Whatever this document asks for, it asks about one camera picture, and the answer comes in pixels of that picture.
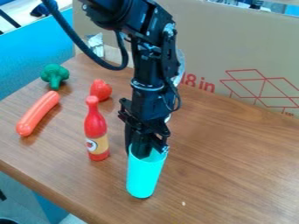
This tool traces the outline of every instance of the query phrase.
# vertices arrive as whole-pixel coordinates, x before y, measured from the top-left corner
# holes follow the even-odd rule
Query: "toy broccoli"
[[[51,89],[58,90],[60,82],[67,80],[69,76],[70,73],[67,69],[60,65],[51,64],[45,67],[40,78],[43,81],[49,82]]]

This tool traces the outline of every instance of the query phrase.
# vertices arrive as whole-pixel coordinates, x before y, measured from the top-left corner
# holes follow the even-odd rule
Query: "bottle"
[[[84,121],[84,130],[87,137],[89,158],[101,161],[109,156],[107,124],[98,110],[99,98],[89,95],[86,99],[88,114]]]

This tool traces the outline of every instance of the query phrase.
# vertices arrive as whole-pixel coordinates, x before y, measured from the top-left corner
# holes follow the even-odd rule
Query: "bottle label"
[[[108,137],[105,134],[102,137],[91,139],[87,138],[87,149],[92,154],[101,154],[108,150]]]

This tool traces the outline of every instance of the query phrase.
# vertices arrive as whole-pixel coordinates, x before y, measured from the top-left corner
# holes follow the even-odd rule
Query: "white object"
[[[101,32],[91,37],[87,41],[87,44],[97,56],[99,56],[100,58],[104,57],[104,42],[103,34]]]

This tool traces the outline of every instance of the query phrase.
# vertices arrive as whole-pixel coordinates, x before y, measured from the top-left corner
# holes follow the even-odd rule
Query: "black cable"
[[[181,96],[179,95],[178,91],[177,91],[177,88],[175,87],[175,85],[173,84],[173,82],[170,80],[170,79],[166,79],[166,82],[168,83],[168,85],[170,86],[172,92],[175,94],[176,96],[176,101],[177,101],[177,107],[176,108],[171,108],[166,99],[165,99],[165,96],[162,95],[162,99],[163,99],[163,102],[165,104],[165,107],[172,113],[172,112],[175,112],[177,110],[179,110],[181,107],[182,107],[182,99],[181,99]]]
[[[113,66],[107,63],[105,60],[98,57],[78,36],[78,34],[73,30],[73,28],[67,23],[64,17],[61,15],[59,10],[55,9],[54,3],[52,0],[42,0],[45,7],[52,13],[54,18],[60,24],[62,29],[66,32],[66,34],[70,37],[70,39],[81,49],[83,53],[85,53],[91,60],[96,62],[98,65],[105,67],[109,70],[120,71],[125,68],[129,63],[129,56],[126,50],[125,45],[123,44],[122,35],[119,31],[115,31],[117,44],[120,47],[122,54],[122,64],[120,66]]]
[[[16,20],[14,20],[12,17],[10,17],[9,15],[7,15],[3,10],[0,10],[0,17],[3,17],[7,22],[9,22],[11,25],[13,25],[16,28],[21,27],[20,24],[18,24],[16,22]]]

